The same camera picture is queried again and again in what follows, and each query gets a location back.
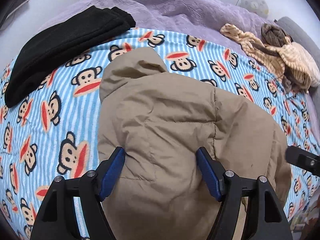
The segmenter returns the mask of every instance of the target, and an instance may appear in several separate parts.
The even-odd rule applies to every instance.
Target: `bedsheet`
[[[1,76],[0,207],[23,239],[30,237],[41,201],[55,176],[75,178],[98,166],[102,72],[115,57],[144,46],[155,49],[169,72],[246,97],[273,116],[287,135],[288,145],[319,155],[303,94],[285,94],[263,66],[230,48],[193,36],[133,28],[70,59],[19,105],[8,109],[3,95],[13,60]],[[288,219],[306,205],[319,182],[309,172],[292,166],[292,184],[284,207]],[[78,198],[75,206],[80,233],[87,237]]]

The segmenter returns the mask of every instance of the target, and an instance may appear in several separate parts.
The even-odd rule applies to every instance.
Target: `black towel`
[[[117,7],[98,9],[91,6],[38,33],[23,46],[17,57],[4,94],[5,104],[9,108],[15,106],[36,90],[54,69],[86,49],[128,31],[135,24],[130,14]]]

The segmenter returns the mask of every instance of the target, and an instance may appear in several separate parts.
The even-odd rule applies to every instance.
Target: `metal screw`
[[[95,174],[96,174],[96,171],[94,171],[94,170],[90,170],[87,172],[88,177],[93,177]]]
[[[235,175],[235,173],[233,171],[226,171],[226,175],[231,178]]]
[[[260,176],[260,181],[263,183],[266,183],[268,181],[268,179],[265,176]]]
[[[62,180],[62,176],[60,176],[60,175],[54,178],[55,182],[59,182],[61,180]]]

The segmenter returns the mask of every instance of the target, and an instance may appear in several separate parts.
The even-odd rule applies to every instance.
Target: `purple fluffy blanket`
[[[137,27],[189,34],[229,47],[242,55],[245,54],[240,45],[222,36],[220,28],[230,23],[261,38],[262,24],[271,23],[246,9],[219,0],[81,0],[45,23],[39,31],[92,5],[98,8],[117,6],[133,16]]]

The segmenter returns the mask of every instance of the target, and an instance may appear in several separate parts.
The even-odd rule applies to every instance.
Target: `bed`
[[[99,86],[83,90],[73,80],[79,73],[94,68],[95,82],[99,84],[110,61],[139,47],[154,48],[171,73],[245,96],[273,116],[286,133],[288,145],[320,154],[311,130],[305,95],[285,94],[273,74],[247,57],[240,45],[219,33],[225,23],[231,23],[261,37],[264,19],[218,0],[81,0],[39,31],[92,5],[98,8],[118,6],[132,14],[137,28],[59,66],[46,82],[13,108],[5,106],[3,88],[15,59],[0,76],[0,134],[3,136],[0,207],[21,239],[30,238],[36,213],[55,176],[79,177],[99,164],[96,148]],[[183,59],[183,65],[177,63],[178,58]],[[50,110],[55,110],[52,118],[46,115]],[[66,143],[79,153],[79,160],[70,165],[64,163],[61,156]],[[304,208],[319,185],[315,176],[292,166],[292,184],[284,207],[288,219]],[[86,238],[88,233],[78,199],[75,206],[81,236]]]

